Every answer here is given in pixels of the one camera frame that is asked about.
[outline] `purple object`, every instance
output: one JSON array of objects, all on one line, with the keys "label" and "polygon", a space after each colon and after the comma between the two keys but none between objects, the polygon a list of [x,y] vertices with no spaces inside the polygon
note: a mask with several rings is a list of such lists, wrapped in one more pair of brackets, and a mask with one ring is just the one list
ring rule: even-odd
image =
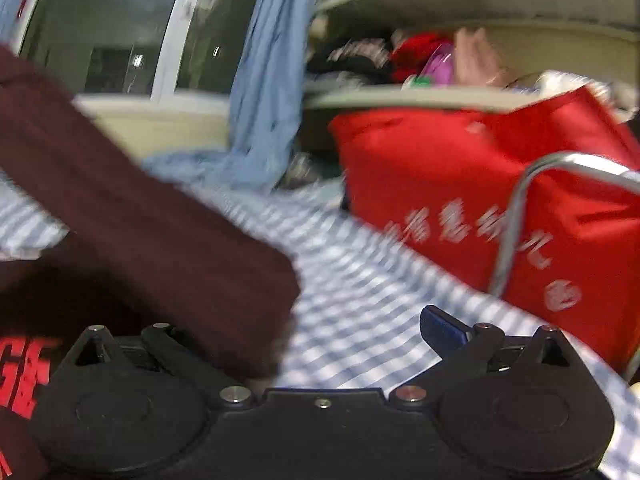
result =
[{"label": "purple object", "polygon": [[436,85],[453,84],[453,43],[441,44],[420,72],[420,77],[428,76]]}]

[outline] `red letter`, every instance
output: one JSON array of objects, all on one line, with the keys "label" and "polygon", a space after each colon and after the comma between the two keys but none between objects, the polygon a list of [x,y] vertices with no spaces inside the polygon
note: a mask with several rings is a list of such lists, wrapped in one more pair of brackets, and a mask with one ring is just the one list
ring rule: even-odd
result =
[{"label": "red letter", "polygon": [[[11,348],[10,355],[12,357],[20,357],[24,352],[25,338],[23,337],[5,337],[0,339],[0,358],[4,353],[4,349],[9,346]],[[18,365],[16,363],[6,362],[2,367],[2,386],[0,386],[0,406],[7,407],[11,394],[14,392],[15,379],[18,375]]]},{"label": "red letter", "polygon": [[13,473],[11,472],[11,468],[7,463],[2,451],[0,451],[0,480],[4,478],[4,475],[11,476]]},{"label": "red letter", "polygon": [[36,400],[33,399],[33,390],[36,384],[49,384],[50,362],[41,359],[40,352],[43,348],[55,348],[60,342],[56,339],[36,338],[29,343],[24,360],[24,371],[20,377],[18,391],[15,393],[12,410],[24,418],[31,418]]}]

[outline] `blue and white checkered fabric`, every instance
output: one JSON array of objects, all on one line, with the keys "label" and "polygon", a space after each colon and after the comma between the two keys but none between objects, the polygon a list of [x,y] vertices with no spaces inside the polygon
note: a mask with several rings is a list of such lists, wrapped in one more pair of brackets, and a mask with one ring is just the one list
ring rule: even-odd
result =
[{"label": "blue and white checkered fabric", "polygon": [[[296,329],[277,386],[376,386],[389,393],[438,361],[420,337],[418,317],[426,304],[436,304],[469,325],[494,323],[511,335],[531,335],[541,323],[470,289],[429,260],[341,213],[335,208],[337,200],[318,200],[317,191],[260,195],[190,190],[294,261],[302,293],[294,307]],[[26,208],[33,206],[29,204],[2,206],[0,199],[0,251],[9,240],[15,251],[16,240],[41,248],[44,240],[56,243],[64,235],[60,224],[37,208],[33,217],[28,216]],[[32,234],[27,225],[39,234]],[[616,430],[600,469],[612,480],[640,480],[640,402],[591,350],[574,344],[616,415]]]}]

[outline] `screw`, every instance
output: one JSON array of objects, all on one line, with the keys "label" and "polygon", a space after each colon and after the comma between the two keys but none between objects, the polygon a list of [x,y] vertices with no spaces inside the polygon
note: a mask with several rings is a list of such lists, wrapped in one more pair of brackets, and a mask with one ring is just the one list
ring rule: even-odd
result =
[{"label": "screw", "polygon": [[314,404],[321,410],[325,410],[331,406],[331,401],[329,399],[316,399]]},{"label": "screw", "polygon": [[251,390],[244,386],[227,386],[220,390],[220,398],[232,404],[245,402],[249,397],[251,397]]},{"label": "screw", "polygon": [[404,402],[418,402],[423,400],[427,396],[427,392],[420,386],[413,386],[409,384],[407,386],[400,386],[396,390],[396,397]]}]

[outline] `silver metal pipe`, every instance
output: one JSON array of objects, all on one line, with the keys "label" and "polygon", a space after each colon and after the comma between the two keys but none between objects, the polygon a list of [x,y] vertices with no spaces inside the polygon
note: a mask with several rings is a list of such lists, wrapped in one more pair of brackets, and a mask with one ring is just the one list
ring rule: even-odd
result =
[{"label": "silver metal pipe", "polygon": [[586,153],[557,152],[545,155],[531,164],[516,184],[507,211],[504,231],[500,236],[500,249],[495,261],[494,273],[489,284],[489,294],[500,298],[507,287],[513,268],[523,216],[527,205],[527,191],[540,173],[548,170],[565,170],[569,173],[583,174],[601,182],[619,186],[640,195],[640,173],[631,171],[608,158]]}]

